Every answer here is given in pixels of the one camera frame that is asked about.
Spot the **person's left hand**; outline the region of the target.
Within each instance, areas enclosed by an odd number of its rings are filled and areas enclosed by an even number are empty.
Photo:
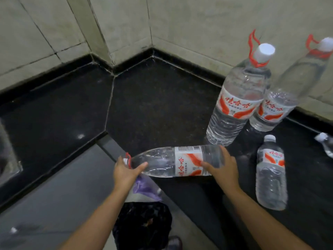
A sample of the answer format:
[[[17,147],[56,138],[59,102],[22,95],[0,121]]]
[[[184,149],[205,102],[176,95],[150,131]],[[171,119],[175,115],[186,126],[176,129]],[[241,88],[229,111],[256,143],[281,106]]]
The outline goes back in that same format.
[[[114,188],[123,192],[129,192],[137,177],[132,177],[132,169],[127,168],[123,158],[119,156],[114,166]]]

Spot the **person's right hand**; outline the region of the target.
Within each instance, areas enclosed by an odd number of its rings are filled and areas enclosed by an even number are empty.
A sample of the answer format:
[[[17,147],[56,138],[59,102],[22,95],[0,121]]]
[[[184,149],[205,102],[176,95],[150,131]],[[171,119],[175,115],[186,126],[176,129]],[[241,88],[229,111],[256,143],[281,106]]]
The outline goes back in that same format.
[[[221,168],[217,168],[217,172],[213,177],[223,192],[226,195],[230,195],[240,190],[237,162],[235,157],[231,156],[225,147],[221,145],[219,147],[223,153],[224,164]]]

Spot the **large clear plastic bottle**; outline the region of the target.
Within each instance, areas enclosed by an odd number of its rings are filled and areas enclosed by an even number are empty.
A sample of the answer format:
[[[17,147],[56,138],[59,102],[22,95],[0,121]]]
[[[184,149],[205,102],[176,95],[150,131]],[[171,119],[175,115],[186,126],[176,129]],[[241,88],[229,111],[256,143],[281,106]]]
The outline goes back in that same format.
[[[224,165],[224,155],[219,145],[162,147],[140,153],[134,157],[126,153],[124,164],[131,169],[147,162],[143,173],[150,177],[172,178],[210,176],[202,161],[214,168]]]

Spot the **person's right forearm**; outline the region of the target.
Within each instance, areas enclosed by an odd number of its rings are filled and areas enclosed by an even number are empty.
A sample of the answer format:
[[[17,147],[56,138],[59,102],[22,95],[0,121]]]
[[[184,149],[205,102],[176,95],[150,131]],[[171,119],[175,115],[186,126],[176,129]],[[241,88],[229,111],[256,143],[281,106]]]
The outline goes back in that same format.
[[[313,250],[240,188],[223,191],[261,250]]]

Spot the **person's left forearm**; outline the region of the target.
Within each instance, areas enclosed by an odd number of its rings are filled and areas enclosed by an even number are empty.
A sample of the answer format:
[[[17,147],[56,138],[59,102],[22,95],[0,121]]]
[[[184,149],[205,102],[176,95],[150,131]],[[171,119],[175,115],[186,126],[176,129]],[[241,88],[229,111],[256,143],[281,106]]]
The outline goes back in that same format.
[[[115,186],[102,205],[59,250],[103,250],[130,190],[131,186]]]

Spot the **purple plastic bag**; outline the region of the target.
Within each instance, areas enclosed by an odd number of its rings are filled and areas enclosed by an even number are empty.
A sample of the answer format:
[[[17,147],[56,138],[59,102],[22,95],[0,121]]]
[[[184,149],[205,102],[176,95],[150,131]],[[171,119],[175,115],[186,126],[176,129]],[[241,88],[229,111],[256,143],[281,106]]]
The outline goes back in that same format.
[[[147,175],[140,174],[132,187],[133,194],[141,194],[153,201],[162,201],[162,190],[160,187]]]

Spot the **black garbage bag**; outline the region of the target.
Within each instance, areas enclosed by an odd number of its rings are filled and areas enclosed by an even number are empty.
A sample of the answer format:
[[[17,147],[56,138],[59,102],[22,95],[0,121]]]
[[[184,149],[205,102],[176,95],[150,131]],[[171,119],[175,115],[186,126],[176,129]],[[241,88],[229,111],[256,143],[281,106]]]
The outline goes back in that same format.
[[[125,202],[112,230],[117,250],[162,250],[172,214],[162,202]]]

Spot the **small clear water bottle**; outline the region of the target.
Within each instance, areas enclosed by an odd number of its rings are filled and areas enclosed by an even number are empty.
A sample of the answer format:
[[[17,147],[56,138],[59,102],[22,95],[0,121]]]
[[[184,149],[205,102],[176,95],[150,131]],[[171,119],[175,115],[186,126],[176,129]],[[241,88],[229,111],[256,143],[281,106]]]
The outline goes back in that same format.
[[[285,155],[274,135],[265,135],[257,151],[256,198],[267,209],[282,211],[287,206]]]
[[[327,156],[333,159],[333,136],[327,133],[319,133],[314,139],[322,144]]]

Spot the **person's dark shoe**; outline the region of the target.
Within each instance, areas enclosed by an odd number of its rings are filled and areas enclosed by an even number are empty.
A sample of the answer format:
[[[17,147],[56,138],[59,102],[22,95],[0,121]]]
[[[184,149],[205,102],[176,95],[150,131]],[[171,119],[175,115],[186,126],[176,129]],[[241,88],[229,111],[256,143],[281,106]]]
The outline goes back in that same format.
[[[170,236],[163,250],[183,250],[181,238],[179,236]]]

